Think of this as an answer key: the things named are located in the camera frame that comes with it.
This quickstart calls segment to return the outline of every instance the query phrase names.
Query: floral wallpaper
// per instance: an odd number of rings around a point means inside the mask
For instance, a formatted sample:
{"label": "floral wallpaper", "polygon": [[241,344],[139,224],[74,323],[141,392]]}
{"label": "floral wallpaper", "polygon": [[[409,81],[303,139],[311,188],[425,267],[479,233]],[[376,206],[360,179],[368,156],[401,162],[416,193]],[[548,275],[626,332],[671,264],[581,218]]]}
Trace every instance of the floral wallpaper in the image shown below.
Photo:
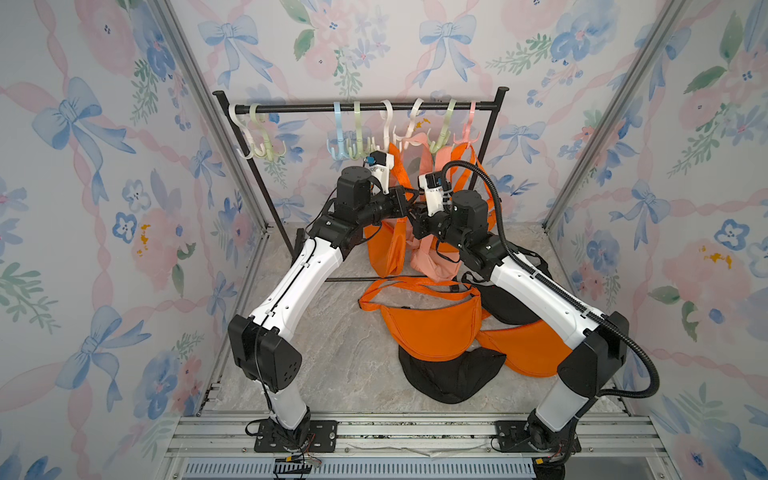
{"label": "floral wallpaper", "polygon": [[[654,22],[664,1],[170,3],[209,90],[224,90],[232,102],[484,101],[498,86],[510,87],[485,165],[505,193],[508,221],[535,222],[546,217],[642,47],[638,32]],[[396,112],[397,134],[404,134],[407,115]],[[415,132],[435,140],[445,118],[444,111],[421,112]],[[461,137],[467,118],[456,111],[450,131]],[[471,138],[482,136],[487,121],[488,112],[475,116]],[[362,123],[363,136],[382,144],[378,112],[363,112]],[[307,222],[341,169],[355,161],[329,153],[339,143],[333,114],[271,114],[263,127],[277,152],[285,152],[254,159],[270,196],[283,221]],[[258,132],[255,125],[251,130]],[[343,115],[342,130],[341,138],[354,143],[351,112]],[[404,156],[414,176],[419,148]],[[611,162],[636,154],[636,145],[623,142]]]}
{"label": "floral wallpaper", "polygon": [[[579,295],[627,316],[659,369],[659,393],[628,402],[686,480],[768,478],[766,15],[690,2],[550,230]],[[617,382],[647,377],[630,354]]]}
{"label": "floral wallpaper", "polygon": [[0,12],[0,478],[152,478],[254,222],[146,4]]}

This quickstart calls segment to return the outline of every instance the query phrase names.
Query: black cable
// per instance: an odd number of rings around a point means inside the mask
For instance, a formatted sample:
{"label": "black cable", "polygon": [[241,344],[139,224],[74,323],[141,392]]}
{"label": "black cable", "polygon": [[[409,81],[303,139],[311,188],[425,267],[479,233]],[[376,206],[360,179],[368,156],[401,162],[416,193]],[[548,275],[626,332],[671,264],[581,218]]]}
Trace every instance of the black cable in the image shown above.
{"label": "black cable", "polygon": [[312,226],[312,224],[313,224],[313,223],[315,223],[315,220],[317,220],[318,218],[320,218],[320,215],[322,215],[322,214],[326,213],[326,212],[327,212],[327,210],[328,210],[329,208],[331,208],[331,205],[333,204],[333,201],[335,200],[335,198],[334,198],[334,199],[331,199],[331,196],[332,196],[332,195],[333,195],[335,192],[336,192],[336,187],[334,187],[334,188],[333,188],[333,190],[331,190],[331,193],[330,193],[330,194],[328,194],[328,198],[326,198],[326,202],[323,204],[323,208],[321,208],[321,209],[320,209],[320,212],[317,214],[317,217],[313,218],[313,220],[312,220],[311,222],[309,222],[309,223],[306,225],[306,227],[304,227],[304,230],[306,230],[306,231],[310,231],[310,227]]}
{"label": "black cable", "polygon": [[359,245],[363,245],[365,242],[367,242],[368,240],[371,240],[373,237],[375,237],[375,236],[376,236],[376,235],[377,235],[377,234],[378,234],[380,231],[382,231],[382,226],[383,226],[383,224],[382,224],[382,225],[379,225],[379,229],[378,229],[376,232],[374,232],[374,233],[373,233],[373,235],[371,235],[371,236],[370,236],[370,237],[368,237],[368,238],[363,238],[363,239],[362,239],[362,242],[358,243],[357,245],[358,245],[358,246],[359,246]]}
{"label": "black cable", "polygon": [[515,447],[517,447],[520,444],[523,444],[523,443],[527,442],[530,439],[531,439],[530,436],[529,437],[525,437],[520,442],[515,443],[513,446],[509,447],[508,449],[501,450],[501,449],[497,449],[496,447],[493,446],[493,441],[494,440],[499,442],[498,437],[493,437],[491,439],[491,448],[494,449],[496,452],[499,452],[499,453],[509,453],[509,452],[512,452]]}
{"label": "black cable", "polygon": [[269,318],[270,318],[269,316],[264,316],[264,320],[261,321],[261,323],[259,324],[259,329],[256,331],[256,352],[254,353],[254,355],[256,357],[256,373],[259,376],[259,383],[261,384],[261,388],[264,390],[266,407],[270,410],[270,413],[274,413],[274,411],[272,410],[272,400],[270,400],[270,395],[266,392],[266,386],[264,385],[264,381],[261,377],[261,369],[259,368],[259,345],[261,344],[261,342],[259,341],[259,335],[261,334],[261,330],[264,327],[264,323],[266,323],[266,320]]}
{"label": "black cable", "polygon": [[435,244],[435,253],[437,253],[440,256],[440,258],[446,259],[447,261],[449,261],[451,263],[459,263],[459,262],[461,262],[461,260],[456,260],[456,261],[451,260],[450,258],[448,258],[445,255],[443,255],[442,253],[440,253],[440,240],[438,240],[437,243]]}
{"label": "black cable", "polygon": [[661,380],[659,378],[659,372],[656,370],[656,366],[654,365],[653,361],[650,359],[648,354],[643,351],[643,349],[635,343],[634,340],[632,340],[629,336],[625,335],[623,332],[621,332],[616,326],[607,320],[602,315],[596,315],[594,312],[587,312],[588,308],[578,299],[573,297],[570,293],[566,292],[562,287],[560,287],[558,284],[554,283],[552,280],[548,279],[545,275],[542,275],[537,269],[534,267],[528,265],[524,260],[518,258],[517,255],[512,251],[512,248],[510,247],[510,243],[507,241],[507,237],[504,232],[504,219],[502,218],[502,201],[499,199],[498,191],[496,190],[496,186],[494,185],[491,178],[488,176],[487,173],[485,173],[480,167],[477,167],[474,164],[470,164],[467,161],[462,160],[453,160],[449,161],[445,166],[442,168],[441,177],[442,177],[442,185],[446,186],[449,185],[448,182],[448,170],[453,167],[464,167],[468,170],[472,170],[475,172],[482,180],[485,182],[486,187],[488,187],[488,191],[491,192],[491,197],[493,198],[493,205],[494,205],[494,212],[496,215],[496,230],[498,231],[498,238],[501,240],[502,245],[504,246],[507,254],[512,258],[512,261],[514,261],[520,268],[525,270],[526,272],[533,275],[533,277],[542,282],[544,285],[547,286],[550,290],[558,294],[560,297],[562,297],[566,302],[570,303],[576,310],[579,311],[582,315],[585,315],[588,319],[591,319],[598,323],[599,325],[602,325],[611,333],[613,333],[615,336],[617,336],[619,339],[621,339],[622,342],[624,342],[635,354],[637,354],[637,357],[640,359],[640,361],[645,365],[645,368],[648,371],[648,376],[650,377],[650,385],[640,392],[631,392],[628,390],[619,390],[619,389],[602,389],[598,392],[598,396],[605,396],[605,395],[614,395],[614,396],[623,396],[627,397],[629,399],[646,399],[648,397],[651,397],[656,394],[656,392],[659,391],[659,386],[661,385]]}
{"label": "black cable", "polygon": [[571,427],[568,429],[568,437],[565,440],[565,453],[563,453],[562,458],[541,463],[539,464],[540,467],[545,467],[545,468],[559,467],[561,465],[564,465],[568,461],[568,459],[571,457],[571,454],[573,453],[573,443],[574,443],[574,440],[576,439],[576,423],[577,422],[575,420],[571,420]]}

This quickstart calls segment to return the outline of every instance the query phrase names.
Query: metal mounting plate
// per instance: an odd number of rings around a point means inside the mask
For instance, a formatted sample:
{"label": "metal mounting plate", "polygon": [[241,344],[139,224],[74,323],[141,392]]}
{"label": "metal mounting plate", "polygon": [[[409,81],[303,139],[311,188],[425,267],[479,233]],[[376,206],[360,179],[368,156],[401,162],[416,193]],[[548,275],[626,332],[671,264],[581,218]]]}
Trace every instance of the metal mounting plate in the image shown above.
{"label": "metal mounting plate", "polygon": [[[333,453],[336,450],[335,420],[310,420],[310,431],[307,436],[311,440],[309,452]],[[273,422],[259,422],[256,443],[253,446],[256,453],[286,453],[295,452],[296,446],[291,445],[277,432]]]}
{"label": "metal mounting plate", "polygon": [[[496,435],[498,440],[498,449],[505,453],[555,453],[555,449],[548,452],[542,452],[534,449],[527,441],[528,435],[525,433],[527,420],[497,420]],[[578,441],[578,435],[574,438],[573,453],[581,451],[581,443]]]}

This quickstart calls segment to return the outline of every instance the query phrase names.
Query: wire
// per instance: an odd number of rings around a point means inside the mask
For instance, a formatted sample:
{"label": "wire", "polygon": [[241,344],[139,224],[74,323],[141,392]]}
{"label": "wire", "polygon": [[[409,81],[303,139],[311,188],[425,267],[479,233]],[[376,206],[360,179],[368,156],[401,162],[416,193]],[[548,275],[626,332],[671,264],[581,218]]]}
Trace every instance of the wire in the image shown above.
{"label": "wire", "polygon": [[[283,437],[285,438],[285,440],[288,440],[290,442],[291,441],[291,436],[289,435],[289,433],[286,430],[286,428],[283,427],[280,424],[280,421],[277,419],[277,414],[275,413],[274,409],[272,408],[272,400],[270,399],[270,395],[266,392],[266,386],[264,385],[263,377],[261,376],[261,368],[259,368],[259,345],[260,345],[259,335],[261,334],[261,330],[263,329],[264,323],[266,323],[267,319],[269,319],[269,317],[265,316],[264,320],[262,320],[262,322],[259,324],[259,329],[256,331],[256,339],[257,339],[256,340],[256,352],[255,352],[255,357],[256,357],[256,362],[255,362],[256,363],[256,373],[259,376],[259,383],[261,384],[261,388],[264,391],[264,398],[266,399],[266,406],[270,409],[270,413],[275,415],[275,419],[272,421],[272,423],[278,429],[283,430],[283,432],[282,432],[283,433]],[[264,420],[268,420],[268,419],[252,420],[251,422],[248,422],[248,424],[245,425],[245,433],[246,433],[246,435],[252,436],[250,433],[248,433],[248,426],[249,425],[251,425],[254,422],[261,422],[261,421],[264,421]],[[294,446],[296,446],[296,450],[300,450],[301,451],[301,462],[304,463],[304,451],[301,448],[301,445],[298,445],[296,442],[293,442],[293,444],[294,444]],[[275,471],[273,471],[272,473],[273,473],[273,475],[275,475],[275,479],[277,479],[278,478],[277,473],[275,473]],[[299,477],[299,480],[302,480],[302,478],[304,478],[303,471],[301,473],[301,476]]]}
{"label": "wire", "polygon": [[461,263],[461,260],[454,261],[446,257],[445,255],[443,255],[442,253],[440,253],[440,240],[438,240],[437,243],[435,244],[435,253],[437,253],[440,256],[440,258],[445,259],[451,263]]}
{"label": "wire", "polygon": [[582,315],[585,315],[587,318],[595,321],[599,325],[602,325],[604,328],[608,329],[611,333],[613,333],[615,336],[621,339],[622,342],[624,342],[633,352],[635,352],[635,354],[637,354],[637,357],[640,359],[643,365],[645,365],[645,368],[647,369],[648,375],[650,377],[650,385],[645,390],[642,390],[640,392],[631,392],[629,390],[602,389],[598,392],[598,396],[615,395],[615,396],[627,397],[630,399],[646,399],[648,397],[655,395],[656,392],[659,391],[661,380],[659,378],[659,372],[658,370],[656,370],[656,366],[654,365],[653,361],[650,359],[648,354],[645,353],[645,351],[637,343],[635,343],[634,340],[632,340],[629,336],[625,335],[624,332],[621,332],[613,323],[608,321],[607,318],[605,318],[603,315],[596,315],[594,312],[591,312],[591,311],[588,312],[587,306],[585,306],[580,300],[578,300],[577,298],[572,296],[570,293],[563,290],[561,286],[559,286],[552,280],[548,279],[545,275],[542,275],[536,268],[528,265],[524,260],[522,260],[517,255],[515,255],[515,252],[512,251],[512,248],[510,247],[510,243],[507,241],[507,237],[504,232],[504,219],[502,218],[502,201],[499,199],[498,191],[496,190],[496,186],[494,185],[493,181],[488,176],[488,174],[485,173],[480,167],[462,160],[449,161],[447,164],[443,166],[441,171],[442,185],[449,185],[448,170],[450,170],[453,167],[464,167],[469,170],[472,170],[483,180],[483,182],[485,182],[485,186],[488,187],[488,191],[491,192],[491,197],[493,198],[493,206],[494,206],[494,212],[496,214],[496,225],[497,225],[496,230],[498,231],[498,238],[502,242],[502,245],[504,246],[507,254],[510,256],[512,261],[514,261],[520,268],[530,273],[536,280],[542,282],[550,290],[554,291],[556,294],[562,297],[565,301],[570,303],[576,310],[579,311],[579,313],[581,313]]}
{"label": "wire", "polygon": [[374,232],[374,234],[373,234],[373,235],[371,235],[371,236],[370,236],[370,237],[368,237],[368,238],[364,238],[364,239],[362,239],[362,242],[358,243],[358,246],[359,246],[359,245],[363,245],[365,242],[367,242],[368,240],[371,240],[371,239],[372,239],[373,237],[375,237],[375,236],[376,236],[376,235],[377,235],[377,234],[378,234],[380,231],[382,231],[382,225],[379,225],[379,229],[378,229],[376,232]]}
{"label": "wire", "polygon": [[509,447],[508,449],[505,449],[505,450],[501,450],[501,449],[497,449],[496,447],[494,447],[494,446],[493,446],[493,441],[494,441],[494,440],[496,440],[496,441],[498,442],[498,446],[502,446],[502,443],[501,443],[501,441],[498,439],[498,437],[493,437],[493,438],[491,439],[491,448],[492,448],[492,449],[494,449],[496,452],[500,452],[500,453],[509,453],[509,452],[512,452],[512,449],[514,449],[515,447],[517,447],[518,445],[520,445],[520,444],[522,444],[522,443],[525,443],[525,442],[527,442],[527,441],[528,441],[528,440],[530,440],[530,439],[531,439],[531,437],[530,437],[530,436],[528,436],[528,437],[525,437],[525,438],[524,438],[524,439],[522,439],[520,442],[517,442],[517,443],[515,443],[513,446]]}
{"label": "wire", "polygon": [[332,204],[332,202],[331,202],[331,196],[332,196],[332,195],[333,195],[335,192],[336,192],[336,187],[334,187],[334,188],[333,188],[333,190],[331,190],[331,193],[330,193],[330,194],[328,194],[328,198],[326,198],[326,202],[323,204],[323,208],[321,208],[321,209],[320,209],[320,212],[317,214],[317,217],[315,217],[315,218],[314,218],[314,219],[313,219],[311,222],[309,222],[309,223],[306,225],[306,227],[304,227],[304,230],[306,230],[306,231],[310,231],[310,227],[312,226],[312,224],[313,224],[313,223],[315,223],[315,220],[317,220],[318,218],[320,218],[320,215],[322,215],[322,214],[326,213],[326,212],[327,212],[327,210],[328,210],[329,208],[331,208],[331,204]]}
{"label": "wire", "polygon": [[[561,465],[564,465],[568,459],[571,457],[571,454],[573,453],[573,442],[576,437],[576,420],[571,420],[571,427],[568,429],[568,437],[565,440],[565,452],[563,453],[562,458],[559,458],[557,460],[550,460],[549,462],[543,462],[539,464],[541,467],[546,468],[554,468],[559,467]],[[561,445],[560,449],[558,450],[558,453],[563,449],[563,446]]]}

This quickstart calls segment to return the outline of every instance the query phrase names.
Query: black cloth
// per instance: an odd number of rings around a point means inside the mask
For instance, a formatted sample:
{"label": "black cloth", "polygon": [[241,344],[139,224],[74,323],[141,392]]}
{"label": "black cloth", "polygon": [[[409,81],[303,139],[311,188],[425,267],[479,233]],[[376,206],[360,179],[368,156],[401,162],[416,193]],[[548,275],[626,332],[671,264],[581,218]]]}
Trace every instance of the black cloth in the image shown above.
{"label": "black cloth", "polygon": [[[518,249],[524,255],[538,258],[540,263],[536,268],[544,275],[552,278],[552,275],[549,273],[549,264],[541,258],[541,255],[520,246],[518,246]],[[541,318],[507,290],[496,285],[477,284],[477,279],[470,272],[464,274],[462,282],[471,283],[480,291],[482,307],[499,322],[506,323],[507,325],[528,325],[529,323],[539,321]]]}
{"label": "black cloth", "polygon": [[507,356],[478,348],[447,362],[416,359],[399,347],[400,365],[417,390],[442,403],[461,403],[477,393],[496,376]]}

